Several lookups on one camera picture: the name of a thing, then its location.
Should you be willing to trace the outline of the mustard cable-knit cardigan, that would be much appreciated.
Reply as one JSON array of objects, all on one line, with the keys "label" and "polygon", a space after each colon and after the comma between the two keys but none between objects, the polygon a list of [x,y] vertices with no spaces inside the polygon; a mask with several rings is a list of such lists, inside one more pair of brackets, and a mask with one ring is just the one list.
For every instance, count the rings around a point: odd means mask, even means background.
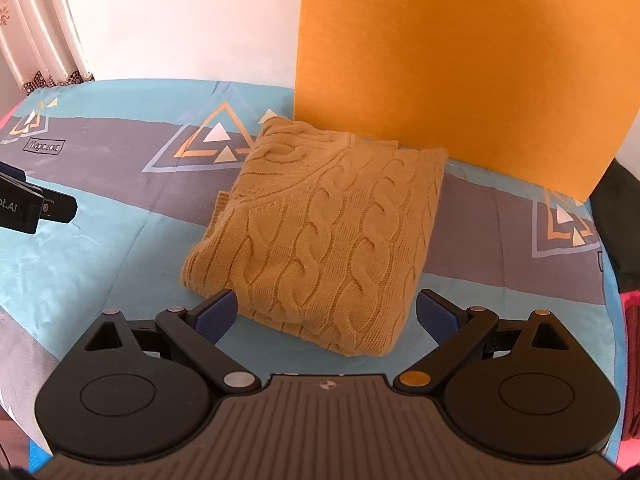
[{"label": "mustard cable-knit cardigan", "polygon": [[187,289],[344,356],[384,356],[426,261],[447,153],[266,121],[203,238]]}]

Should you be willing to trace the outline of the dark clothing pile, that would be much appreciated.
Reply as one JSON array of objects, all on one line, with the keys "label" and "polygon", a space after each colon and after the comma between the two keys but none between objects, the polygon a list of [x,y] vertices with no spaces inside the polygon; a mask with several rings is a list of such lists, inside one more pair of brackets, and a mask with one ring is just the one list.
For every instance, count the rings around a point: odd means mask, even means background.
[{"label": "dark clothing pile", "polygon": [[640,183],[613,159],[590,195],[592,216],[620,292],[639,290]]}]

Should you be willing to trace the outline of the blue grey patterned bedsheet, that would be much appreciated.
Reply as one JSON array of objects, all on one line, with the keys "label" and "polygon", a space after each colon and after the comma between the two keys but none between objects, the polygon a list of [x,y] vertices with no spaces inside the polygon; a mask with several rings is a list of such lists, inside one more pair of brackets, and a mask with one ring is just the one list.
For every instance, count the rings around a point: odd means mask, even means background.
[{"label": "blue grey patterned bedsheet", "polygon": [[[292,106],[280,87],[101,81],[38,90],[2,122],[2,160],[78,203],[70,223],[1,234],[1,404],[32,440],[40,387],[102,311],[198,302],[183,261],[262,123]],[[614,273],[579,200],[450,160],[420,283],[504,318],[552,311],[625,392]]]}]

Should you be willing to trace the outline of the pale patterned curtain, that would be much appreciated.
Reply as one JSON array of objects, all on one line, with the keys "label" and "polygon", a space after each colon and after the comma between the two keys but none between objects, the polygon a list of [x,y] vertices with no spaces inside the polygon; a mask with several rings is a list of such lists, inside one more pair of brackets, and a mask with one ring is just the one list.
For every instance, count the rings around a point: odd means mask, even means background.
[{"label": "pale patterned curtain", "polygon": [[68,0],[1,0],[1,52],[26,94],[93,80]]}]

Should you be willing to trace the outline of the pink mattress edge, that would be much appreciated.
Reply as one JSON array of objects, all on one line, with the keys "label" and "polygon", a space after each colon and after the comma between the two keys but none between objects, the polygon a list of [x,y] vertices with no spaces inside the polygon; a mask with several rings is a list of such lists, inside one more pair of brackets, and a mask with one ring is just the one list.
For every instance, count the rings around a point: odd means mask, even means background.
[{"label": "pink mattress edge", "polygon": [[623,435],[617,465],[622,469],[639,463],[639,418],[640,418],[640,295],[638,290],[623,292],[622,300],[627,334],[627,392],[623,423]]}]

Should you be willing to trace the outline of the orange headboard panel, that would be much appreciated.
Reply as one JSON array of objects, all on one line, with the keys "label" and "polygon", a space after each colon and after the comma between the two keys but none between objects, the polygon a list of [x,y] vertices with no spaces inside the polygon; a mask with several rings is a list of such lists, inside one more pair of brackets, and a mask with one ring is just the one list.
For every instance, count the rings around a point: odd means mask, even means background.
[{"label": "orange headboard panel", "polygon": [[639,0],[302,0],[295,117],[584,200],[639,110]]}]

